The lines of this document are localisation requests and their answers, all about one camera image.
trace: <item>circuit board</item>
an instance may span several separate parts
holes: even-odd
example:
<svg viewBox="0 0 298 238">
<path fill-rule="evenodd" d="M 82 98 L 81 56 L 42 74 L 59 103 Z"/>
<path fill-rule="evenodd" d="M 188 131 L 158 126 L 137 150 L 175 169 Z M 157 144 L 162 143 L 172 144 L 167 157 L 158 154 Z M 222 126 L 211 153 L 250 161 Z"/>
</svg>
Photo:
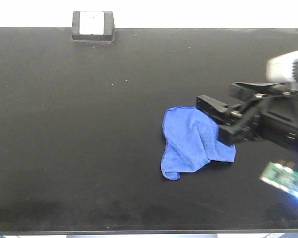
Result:
<svg viewBox="0 0 298 238">
<path fill-rule="evenodd" d="M 260 179 L 298 199 L 298 172 L 292 168 L 269 162 Z"/>
</svg>

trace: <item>white wall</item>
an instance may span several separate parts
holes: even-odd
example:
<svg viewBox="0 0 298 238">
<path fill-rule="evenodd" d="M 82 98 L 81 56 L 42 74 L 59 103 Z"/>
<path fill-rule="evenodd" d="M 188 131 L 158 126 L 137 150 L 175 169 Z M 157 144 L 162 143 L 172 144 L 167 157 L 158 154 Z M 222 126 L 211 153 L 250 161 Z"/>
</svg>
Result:
<svg viewBox="0 0 298 238">
<path fill-rule="evenodd" d="M 117 28 L 298 28 L 298 0 L 0 0 L 0 26 L 71 27 L 74 10 Z"/>
</svg>

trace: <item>black tabletop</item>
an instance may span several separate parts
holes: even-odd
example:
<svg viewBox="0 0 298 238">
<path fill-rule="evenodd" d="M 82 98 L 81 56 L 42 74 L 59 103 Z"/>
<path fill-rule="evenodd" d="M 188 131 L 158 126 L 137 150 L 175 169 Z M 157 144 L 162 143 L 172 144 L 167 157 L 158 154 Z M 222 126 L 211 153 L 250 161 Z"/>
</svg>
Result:
<svg viewBox="0 0 298 238">
<path fill-rule="evenodd" d="M 269 141 L 178 181 L 160 171 L 168 108 L 232 103 L 229 84 L 266 82 L 295 50 L 291 29 L 118 29 L 99 45 L 0 28 L 0 234 L 298 231 L 298 200 L 259 179 L 295 158 Z"/>
</svg>

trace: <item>robotic arm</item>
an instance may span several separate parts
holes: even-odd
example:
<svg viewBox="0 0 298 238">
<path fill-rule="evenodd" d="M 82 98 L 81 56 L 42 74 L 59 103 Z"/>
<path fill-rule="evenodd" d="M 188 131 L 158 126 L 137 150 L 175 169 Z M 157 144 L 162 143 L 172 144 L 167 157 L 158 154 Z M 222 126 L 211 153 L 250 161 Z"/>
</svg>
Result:
<svg viewBox="0 0 298 238">
<path fill-rule="evenodd" d="M 230 85 L 241 104 L 201 95 L 197 109 L 219 125 L 218 140 L 226 145 L 263 138 L 298 153 L 298 51 L 269 60 L 266 75 L 271 83 Z"/>
</svg>

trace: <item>towel fold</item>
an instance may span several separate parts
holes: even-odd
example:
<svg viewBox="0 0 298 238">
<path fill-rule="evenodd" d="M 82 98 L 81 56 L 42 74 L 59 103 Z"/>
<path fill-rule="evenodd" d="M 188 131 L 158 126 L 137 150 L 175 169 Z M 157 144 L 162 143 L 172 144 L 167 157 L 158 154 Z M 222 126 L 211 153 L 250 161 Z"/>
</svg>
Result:
<svg viewBox="0 0 298 238">
<path fill-rule="evenodd" d="M 211 160 L 234 162 L 235 146 L 219 142 L 218 125 L 196 108 L 169 109 L 162 129 L 166 147 L 161 171 L 167 179 L 177 180 L 181 172 L 196 172 Z"/>
</svg>

